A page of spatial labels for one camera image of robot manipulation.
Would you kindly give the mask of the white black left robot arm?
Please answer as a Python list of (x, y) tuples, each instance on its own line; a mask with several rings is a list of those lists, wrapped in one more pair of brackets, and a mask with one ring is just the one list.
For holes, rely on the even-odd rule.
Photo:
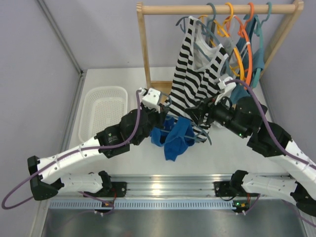
[(30, 188), (35, 200), (45, 200), (62, 193), (83, 192), (92, 197), (106, 197), (114, 191), (110, 175), (97, 173), (73, 175), (72, 171), (102, 158), (113, 158), (138, 146), (151, 131), (161, 128), (169, 112), (167, 106), (149, 109), (144, 105), (121, 118), (121, 121), (96, 133), (82, 144), (47, 158), (28, 158)]

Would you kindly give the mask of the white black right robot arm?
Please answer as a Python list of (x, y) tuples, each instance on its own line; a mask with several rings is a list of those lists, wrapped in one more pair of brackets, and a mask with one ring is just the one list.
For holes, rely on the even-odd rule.
[(233, 194), (261, 194), (282, 199), (302, 212), (316, 215), (316, 164), (280, 125), (269, 122), (267, 107), (252, 97), (242, 97), (235, 108), (227, 105), (228, 97), (199, 101), (185, 112), (197, 124), (217, 122), (241, 138), (248, 138), (252, 151), (275, 162), (291, 179), (276, 179), (237, 170), (229, 187)]

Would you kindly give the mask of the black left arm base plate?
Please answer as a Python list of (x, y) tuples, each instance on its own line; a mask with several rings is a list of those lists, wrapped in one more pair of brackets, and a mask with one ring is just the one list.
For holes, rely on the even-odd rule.
[(96, 193), (84, 192), (92, 197), (96, 198), (122, 198), (125, 197), (127, 190), (126, 182), (111, 182), (106, 184), (101, 190)]

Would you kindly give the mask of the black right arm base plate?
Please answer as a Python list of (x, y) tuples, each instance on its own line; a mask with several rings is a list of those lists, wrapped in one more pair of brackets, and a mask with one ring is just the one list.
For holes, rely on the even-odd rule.
[(215, 196), (224, 201), (231, 201), (238, 197), (247, 197), (247, 192), (242, 188), (234, 188), (229, 181), (217, 181), (213, 183)]

